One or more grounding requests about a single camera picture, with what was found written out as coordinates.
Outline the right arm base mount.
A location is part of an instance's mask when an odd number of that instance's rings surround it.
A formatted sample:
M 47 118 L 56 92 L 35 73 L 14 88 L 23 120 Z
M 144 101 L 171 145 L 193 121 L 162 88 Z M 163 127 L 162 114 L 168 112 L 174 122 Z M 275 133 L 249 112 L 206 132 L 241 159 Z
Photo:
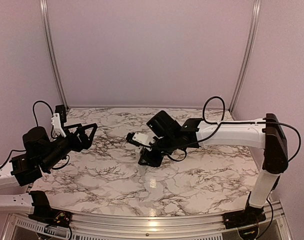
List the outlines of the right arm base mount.
M 226 229 L 255 225 L 267 219 L 263 207 L 251 207 L 249 204 L 243 210 L 227 212 L 222 217 Z

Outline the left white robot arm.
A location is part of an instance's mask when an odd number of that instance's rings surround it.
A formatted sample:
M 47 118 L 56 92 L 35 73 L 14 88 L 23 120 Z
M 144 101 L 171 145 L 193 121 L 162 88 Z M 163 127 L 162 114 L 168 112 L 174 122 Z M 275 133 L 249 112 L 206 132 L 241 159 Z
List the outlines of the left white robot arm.
M 40 179 L 44 173 L 58 170 L 57 164 L 70 159 L 70 152 L 81 152 L 92 146 L 97 124 L 80 123 L 63 128 L 63 134 L 51 141 L 44 127 L 36 126 L 23 135 L 24 150 L 17 156 L 9 155 L 0 165 L 0 191 L 24 187 Z M 45 223 L 55 219 L 55 211 L 43 191 L 30 191 L 23 195 L 0 195 L 0 211 L 24 206 Z

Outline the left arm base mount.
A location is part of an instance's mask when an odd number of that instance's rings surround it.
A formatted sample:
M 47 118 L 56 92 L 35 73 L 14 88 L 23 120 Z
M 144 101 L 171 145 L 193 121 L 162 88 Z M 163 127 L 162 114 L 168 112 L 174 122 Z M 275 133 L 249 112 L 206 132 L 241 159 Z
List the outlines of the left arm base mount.
M 33 213 L 28 215 L 29 219 L 45 223 L 50 226 L 68 228 L 70 226 L 72 213 L 70 211 L 52 208 L 45 192 L 30 191 L 32 198 Z

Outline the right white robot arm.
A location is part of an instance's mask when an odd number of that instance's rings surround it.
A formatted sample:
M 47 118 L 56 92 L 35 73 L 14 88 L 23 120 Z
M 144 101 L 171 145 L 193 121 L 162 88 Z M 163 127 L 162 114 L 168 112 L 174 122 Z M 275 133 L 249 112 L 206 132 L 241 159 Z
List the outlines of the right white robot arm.
M 187 148 L 212 145 L 245 146 L 263 149 L 263 163 L 248 206 L 240 212 L 239 219 L 250 224 L 259 216 L 280 175 L 289 166 L 287 139 L 277 117 L 268 113 L 265 118 L 246 121 L 208 122 L 189 118 L 180 125 L 165 111 L 153 116 L 147 126 L 154 136 L 136 132 L 133 135 L 135 157 L 141 166 L 159 167 L 165 156 Z

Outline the white remote control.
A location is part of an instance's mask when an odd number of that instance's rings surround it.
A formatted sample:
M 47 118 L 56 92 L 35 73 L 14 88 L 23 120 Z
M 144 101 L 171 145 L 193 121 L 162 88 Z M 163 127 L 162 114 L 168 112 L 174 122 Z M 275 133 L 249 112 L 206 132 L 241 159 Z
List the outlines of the white remote control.
M 135 157 L 136 160 L 139 161 L 141 159 L 141 156 L 145 152 L 145 148 L 143 146 L 139 146 L 135 148 Z

